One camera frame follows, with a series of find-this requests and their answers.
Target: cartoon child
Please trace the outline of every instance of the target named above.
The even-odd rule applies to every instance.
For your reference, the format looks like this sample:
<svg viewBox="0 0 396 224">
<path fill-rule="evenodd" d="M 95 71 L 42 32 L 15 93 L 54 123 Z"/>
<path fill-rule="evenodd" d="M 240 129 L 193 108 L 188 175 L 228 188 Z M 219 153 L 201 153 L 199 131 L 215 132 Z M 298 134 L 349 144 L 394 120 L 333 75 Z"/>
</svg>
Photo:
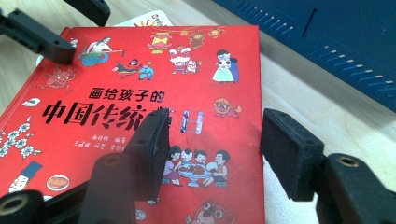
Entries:
<svg viewBox="0 0 396 224">
<path fill-rule="evenodd" d="M 154 69 L 152 69 L 151 67 L 151 62 L 145 63 L 143 65 L 143 68 L 139 70 L 139 73 L 140 73 L 139 80 L 143 80 L 145 77 L 148 80 L 151 80 L 152 76 L 154 75 Z"/>
<path fill-rule="evenodd" d="M 181 148 L 179 146 L 173 146 L 169 149 L 168 158 L 163 170 L 163 179 L 170 179 L 176 187 L 183 187 L 178 180 L 178 167 L 181 165 L 179 160 L 181 154 Z"/>
<path fill-rule="evenodd" d="M 181 165 L 189 165 L 192 160 L 192 151 L 189 148 L 181 152 Z"/>
<path fill-rule="evenodd" d="M 233 82 L 233 74 L 230 71 L 231 62 L 226 59 L 221 59 L 217 63 L 218 70 L 216 70 L 215 75 L 212 77 L 213 80 L 224 83 Z"/>
<path fill-rule="evenodd" d="M 194 158 L 195 158 L 196 164 L 206 165 L 206 156 L 207 156 L 207 153 L 204 150 L 195 149 Z"/>
<path fill-rule="evenodd" d="M 133 59 L 129 62 L 129 65 L 124 66 L 123 64 L 121 64 L 120 61 L 116 62 L 116 66 L 111 69 L 112 72 L 118 72 L 118 76 L 120 78 L 125 78 L 126 76 L 130 76 L 132 73 L 137 73 L 137 71 L 139 70 L 139 66 L 137 65 L 138 60 L 137 59 Z"/>
<path fill-rule="evenodd" d="M 217 52 L 219 62 L 226 62 L 228 64 L 228 69 L 233 76 L 233 82 L 239 81 L 239 70 L 238 70 L 238 60 L 231 57 L 231 53 L 226 49 L 220 49 Z"/>
<path fill-rule="evenodd" d="M 76 48 L 76 47 L 77 47 L 77 43 L 78 43 L 78 40 L 77 40 L 77 39 L 71 38 L 70 44 L 72 45 L 73 48 Z"/>
<path fill-rule="evenodd" d="M 230 154 L 226 150 L 219 150 L 216 153 L 215 163 L 218 165 L 218 170 L 203 182 L 204 187 L 216 182 L 217 187 L 227 187 L 228 169 L 225 165 L 230 160 Z"/>
<path fill-rule="evenodd" d="M 29 165 L 22 170 L 20 175 L 12 182 L 12 184 L 8 188 L 8 192 L 12 193 L 15 191 L 20 191 L 26 188 L 29 181 L 35 177 L 35 173 L 40 170 L 42 165 L 38 164 L 35 161 L 31 161 Z"/>
</svg>

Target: cartoon figure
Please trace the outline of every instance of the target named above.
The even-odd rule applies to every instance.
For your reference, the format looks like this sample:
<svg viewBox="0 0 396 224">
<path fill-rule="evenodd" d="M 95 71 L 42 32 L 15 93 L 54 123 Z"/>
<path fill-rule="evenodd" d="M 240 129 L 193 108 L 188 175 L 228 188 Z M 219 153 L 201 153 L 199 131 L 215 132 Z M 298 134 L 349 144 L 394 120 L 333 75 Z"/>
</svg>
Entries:
<svg viewBox="0 0 396 224">
<path fill-rule="evenodd" d="M 187 62 L 191 59 L 191 48 L 178 46 L 176 49 L 169 50 L 169 61 L 174 64 L 175 69 L 172 74 L 181 72 L 186 74 Z"/>
<path fill-rule="evenodd" d="M 73 48 L 76 48 L 76 47 L 77 47 L 77 43 L 78 43 L 78 40 L 77 40 L 77 39 L 71 38 L 70 44 L 72 44 L 72 47 L 73 47 Z"/>
<path fill-rule="evenodd" d="M 214 39 L 218 38 L 223 33 L 224 33 L 224 30 L 221 30 L 219 28 L 214 28 L 208 32 L 209 36 L 212 36 L 212 38 L 214 38 Z"/>
<path fill-rule="evenodd" d="M 206 156 L 207 153 L 204 150 L 195 149 L 194 150 L 194 158 L 195 163 L 200 165 L 206 165 Z"/>
<path fill-rule="evenodd" d="M 172 180 L 172 183 L 176 187 L 183 187 L 178 180 L 178 167 L 181 165 L 179 160 L 181 154 L 181 148 L 179 146 L 173 146 L 169 149 L 168 160 L 163 170 L 163 183 L 168 183 L 168 180 Z"/>
<path fill-rule="evenodd" d="M 106 36 L 101 40 L 92 42 L 87 49 L 83 50 L 83 52 L 78 55 L 78 58 L 82 61 L 82 65 L 93 66 L 97 63 L 105 63 L 109 58 L 108 53 L 122 52 L 123 56 L 125 53 L 124 50 L 113 50 L 110 48 L 108 45 L 110 39 L 109 36 Z"/>
<path fill-rule="evenodd" d="M 66 88 L 66 92 L 71 92 L 69 90 L 70 84 L 67 84 L 69 81 L 73 80 L 76 77 L 76 72 L 67 68 L 67 70 L 62 70 L 59 66 L 56 66 L 54 73 L 52 75 L 47 75 L 44 79 L 47 79 L 46 85 L 38 84 L 37 87 L 41 89 L 45 89 L 47 87 L 51 87 L 53 89 Z"/>
<path fill-rule="evenodd" d="M 192 152 L 189 148 L 184 149 L 181 152 L 181 165 L 189 165 L 192 160 Z"/>
<path fill-rule="evenodd" d="M 18 177 L 12 182 L 12 184 L 8 188 L 8 192 L 12 193 L 15 191 L 20 191 L 26 188 L 27 184 L 33 177 L 35 177 L 35 173 L 43 167 L 35 161 L 31 161 L 29 165 L 22 170 L 22 172 L 18 175 Z"/>
<path fill-rule="evenodd" d="M 148 80 L 151 80 L 152 76 L 154 75 L 154 69 L 152 69 L 151 67 L 151 62 L 145 63 L 143 67 L 139 70 L 139 73 L 139 80 L 143 80 L 145 77 Z"/>
<path fill-rule="evenodd" d="M 235 220 L 235 214 L 229 213 L 223 205 L 214 200 L 202 204 L 192 219 L 190 215 L 185 219 L 187 224 L 234 224 Z"/>
<path fill-rule="evenodd" d="M 216 111 L 216 117 L 221 117 L 224 118 L 226 116 L 231 116 L 234 118 L 239 118 L 239 113 L 242 112 L 242 106 L 239 105 L 235 108 L 233 108 L 230 104 L 230 102 L 228 102 L 227 99 L 225 98 L 219 98 L 218 100 L 216 100 L 216 102 L 214 103 L 215 106 L 215 111 Z"/>
<path fill-rule="evenodd" d="M 198 62 L 194 61 L 194 60 L 189 60 L 187 62 L 186 68 L 187 68 L 187 72 L 190 72 L 192 74 L 195 74 L 198 72 L 198 68 L 199 68 L 200 64 L 198 64 Z"/>
<path fill-rule="evenodd" d="M 231 54 L 228 50 L 226 49 L 220 49 L 217 52 L 217 56 L 220 62 L 226 62 L 227 63 L 227 68 L 230 70 L 232 76 L 233 76 L 233 82 L 238 82 L 239 81 L 239 70 L 238 70 L 238 65 L 237 62 L 238 60 L 235 58 L 231 58 Z"/>
<path fill-rule="evenodd" d="M 213 171 L 212 176 L 204 180 L 204 187 L 209 186 L 213 182 L 216 182 L 216 187 L 227 187 L 228 169 L 225 164 L 230 158 L 230 154 L 226 150 L 222 149 L 216 153 L 215 163 L 218 165 L 218 169 Z"/>
<path fill-rule="evenodd" d="M 117 66 L 111 69 L 112 72 L 118 72 L 120 78 L 125 78 L 133 73 L 137 73 L 139 70 L 139 65 L 137 65 L 138 60 L 133 59 L 129 62 L 128 66 L 124 66 L 120 61 L 117 62 Z"/>
<path fill-rule="evenodd" d="M 212 79 L 219 82 L 220 84 L 224 82 L 233 82 L 233 74 L 230 71 L 231 62 L 226 59 L 221 59 L 217 65 L 218 70 L 216 70 L 216 73 Z"/>
</svg>

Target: cartoon illustration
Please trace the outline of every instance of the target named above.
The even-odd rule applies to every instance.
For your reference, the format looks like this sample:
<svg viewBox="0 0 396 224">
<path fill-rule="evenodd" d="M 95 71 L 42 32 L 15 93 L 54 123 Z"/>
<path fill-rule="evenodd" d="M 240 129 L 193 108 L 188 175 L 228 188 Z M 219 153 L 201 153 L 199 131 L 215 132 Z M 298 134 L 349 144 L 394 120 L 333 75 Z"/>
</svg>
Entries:
<svg viewBox="0 0 396 224">
<path fill-rule="evenodd" d="M 225 98 L 219 98 L 216 100 L 214 103 L 215 106 L 215 111 L 216 111 L 216 117 L 221 117 L 224 118 L 226 116 L 231 116 L 233 118 L 239 118 L 239 113 L 242 112 L 242 106 L 239 105 L 235 108 L 231 106 L 230 102 L 228 102 L 227 99 Z"/>
<path fill-rule="evenodd" d="M 196 73 L 198 71 L 199 64 L 191 59 L 191 48 L 189 47 L 178 46 L 175 49 L 169 49 L 169 61 L 175 66 L 172 74 L 177 72 L 181 74 Z"/>
<path fill-rule="evenodd" d="M 47 188 L 54 191 L 64 190 L 69 184 L 70 180 L 65 175 L 54 175 L 47 180 Z"/>
<path fill-rule="evenodd" d="M 195 128 L 187 129 L 187 126 L 190 127 L 191 123 L 195 123 Z M 204 123 L 204 112 L 191 112 L 189 110 L 185 110 L 183 112 L 183 119 L 181 121 L 180 131 L 182 133 L 185 132 L 194 132 L 196 134 L 200 134 L 202 132 L 202 125 Z"/>
<path fill-rule="evenodd" d="M 199 150 L 199 149 L 194 150 L 194 158 L 196 164 L 206 165 L 206 156 L 207 153 L 204 150 Z"/>
<path fill-rule="evenodd" d="M 172 43 L 168 44 L 168 40 L 172 39 L 173 37 L 167 32 L 159 32 L 155 35 L 152 35 L 152 43 L 147 44 L 147 47 L 151 49 L 152 54 L 160 54 L 163 53 L 164 50 L 170 48 Z"/>
<path fill-rule="evenodd" d="M 187 62 L 186 66 L 187 66 L 187 72 L 190 72 L 190 73 L 194 74 L 194 73 L 198 72 L 198 68 L 199 68 L 200 64 L 198 62 L 196 62 L 196 61 L 189 60 Z"/>
<path fill-rule="evenodd" d="M 72 47 L 73 47 L 73 48 L 76 48 L 76 47 L 77 47 L 77 43 L 78 43 L 78 40 L 77 40 L 77 39 L 71 38 L 70 44 L 72 44 Z"/>
<path fill-rule="evenodd" d="M 174 186 L 183 187 L 178 180 L 178 167 L 181 165 L 179 160 L 181 154 L 181 148 L 179 146 L 173 146 L 169 149 L 168 160 L 163 170 L 163 183 L 167 184 L 172 181 Z"/>
<path fill-rule="evenodd" d="M 75 79 L 76 77 L 76 72 L 73 71 L 70 68 L 67 68 L 66 70 L 62 70 L 59 68 L 57 65 L 56 68 L 54 69 L 53 74 L 47 75 L 44 77 L 44 80 L 46 81 L 46 85 L 43 86 L 43 84 L 38 84 L 37 87 L 41 89 L 45 89 L 47 87 L 51 87 L 53 89 L 60 89 L 60 88 L 66 88 L 66 92 L 71 92 L 72 90 L 69 90 L 70 84 L 68 84 L 71 80 Z"/>
<path fill-rule="evenodd" d="M 151 67 L 151 62 L 147 62 L 143 64 L 143 67 L 139 70 L 140 77 L 139 80 L 143 80 L 145 77 L 148 80 L 152 79 L 152 76 L 154 75 L 154 69 Z"/>
<path fill-rule="evenodd" d="M 181 152 L 181 165 L 189 165 L 191 164 L 191 160 L 192 160 L 192 151 L 189 148 L 184 149 Z"/>
<path fill-rule="evenodd" d="M 41 153 L 40 150 L 35 149 L 32 146 L 27 146 L 27 140 L 29 137 L 33 136 L 32 133 L 27 133 L 25 138 L 20 138 L 22 133 L 26 133 L 30 129 L 30 118 L 27 118 L 26 122 L 23 123 L 18 130 L 14 130 L 10 132 L 7 136 L 6 142 L 0 147 L 0 157 L 5 157 L 8 154 L 10 148 L 15 147 L 17 150 L 21 152 L 22 159 L 27 158 L 30 155 L 37 155 Z M 3 142 L 4 136 L 6 135 L 5 130 L 3 129 L 0 132 L 0 143 Z"/>
<path fill-rule="evenodd" d="M 21 171 L 21 173 L 17 176 L 17 178 L 12 182 L 12 184 L 8 188 L 8 192 L 12 193 L 15 191 L 20 191 L 26 188 L 29 181 L 35 177 L 35 173 L 39 171 L 43 167 L 35 161 L 31 161 L 29 165 Z"/>
<path fill-rule="evenodd" d="M 213 80 L 219 82 L 220 84 L 226 82 L 234 82 L 233 74 L 230 71 L 231 62 L 226 59 L 221 59 L 217 63 L 218 69 L 215 72 L 215 75 L 212 77 Z"/>
<path fill-rule="evenodd" d="M 27 101 L 23 102 L 22 105 L 30 107 L 30 106 L 37 106 L 38 103 L 40 103 L 40 99 L 32 98 L 30 100 L 27 100 Z"/>
<path fill-rule="evenodd" d="M 190 35 L 190 44 L 193 48 L 197 49 L 204 44 L 205 34 L 202 31 L 196 31 Z"/>
<path fill-rule="evenodd" d="M 236 216 L 214 200 L 209 200 L 198 207 L 193 218 L 187 215 L 187 224 L 234 224 Z"/>
<path fill-rule="evenodd" d="M 238 70 L 238 65 L 236 64 L 238 62 L 237 59 L 231 58 L 231 53 L 226 50 L 226 49 L 220 49 L 217 52 L 217 56 L 219 59 L 219 66 L 224 66 L 227 67 L 232 76 L 233 76 L 233 82 L 238 82 L 239 81 L 239 70 Z"/>
<path fill-rule="evenodd" d="M 220 28 L 213 28 L 212 30 L 210 30 L 208 32 L 209 36 L 212 36 L 212 38 L 216 39 L 218 38 L 220 35 L 222 35 L 225 31 L 221 30 Z"/>
<path fill-rule="evenodd" d="M 137 221 L 144 220 L 147 217 L 146 213 L 144 211 L 140 210 L 140 209 L 136 209 L 135 213 L 136 213 L 136 220 Z"/>
<path fill-rule="evenodd" d="M 216 152 L 215 163 L 216 167 L 211 167 L 210 165 L 213 163 L 208 164 L 206 169 L 212 173 L 212 176 L 204 180 L 203 187 L 208 187 L 211 183 L 215 182 L 216 187 L 219 188 L 226 188 L 227 181 L 228 181 L 228 169 L 225 165 L 230 160 L 230 154 L 226 150 L 219 150 Z"/>
<path fill-rule="evenodd" d="M 110 37 L 106 36 L 103 39 L 92 42 L 87 49 L 84 49 L 83 52 L 78 55 L 78 58 L 82 60 L 82 65 L 84 66 L 93 66 L 97 63 L 105 63 L 108 61 L 108 53 L 113 52 L 122 52 L 122 56 L 125 51 L 122 50 L 113 50 L 108 45 L 110 42 Z"/>
<path fill-rule="evenodd" d="M 132 75 L 133 73 L 137 73 L 141 68 L 141 65 L 138 65 L 138 60 L 133 59 L 129 62 L 128 66 L 124 66 L 120 61 L 117 62 L 116 67 L 111 69 L 112 72 L 118 72 L 120 78 L 125 78 L 127 76 Z"/>
</svg>

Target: red book cover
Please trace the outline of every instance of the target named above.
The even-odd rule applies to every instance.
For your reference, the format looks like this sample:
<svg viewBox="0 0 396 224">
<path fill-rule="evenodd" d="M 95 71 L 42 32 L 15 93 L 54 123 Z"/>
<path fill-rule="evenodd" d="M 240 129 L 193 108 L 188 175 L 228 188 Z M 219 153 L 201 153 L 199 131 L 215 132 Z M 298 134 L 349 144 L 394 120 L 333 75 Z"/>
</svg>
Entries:
<svg viewBox="0 0 396 224">
<path fill-rule="evenodd" d="M 89 180 L 146 115 L 172 110 L 159 198 L 138 223 L 264 223 L 257 26 L 66 28 L 0 118 L 0 193 L 45 199 Z"/>
</svg>

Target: dining table illustration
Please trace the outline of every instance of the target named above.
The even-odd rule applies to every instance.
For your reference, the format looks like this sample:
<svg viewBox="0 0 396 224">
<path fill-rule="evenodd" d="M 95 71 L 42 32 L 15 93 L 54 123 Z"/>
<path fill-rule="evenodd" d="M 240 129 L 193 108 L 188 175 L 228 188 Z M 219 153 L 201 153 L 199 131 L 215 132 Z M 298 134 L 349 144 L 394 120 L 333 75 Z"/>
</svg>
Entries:
<svg viewBox="0 0 396 224">
<path fill-rule="evenodd" d="M 197 173 L 197 172 L 192 172 L 191 167 L 193 166 L 200 166 L 203 169 L 201 169 L 201 172 Z M 212 176 L 212 173 L 208 172 L 205 168 L 204 165 L 200 165 L 200 164 L 194 164 L 194 165 L 189 165 L 189 166 L 181 166 L 178 169 L 178 173 L 184 177 L 187 177 L 190 179 L 190 183 L 187 184 L 187 186 L 189 187 L 193 187 L 193 188 L 198 188 L 199 184 L 197 183 L 197 181 L 199 179 L 206 179 L 209 178 L 210 176 Z"/>
</svg>

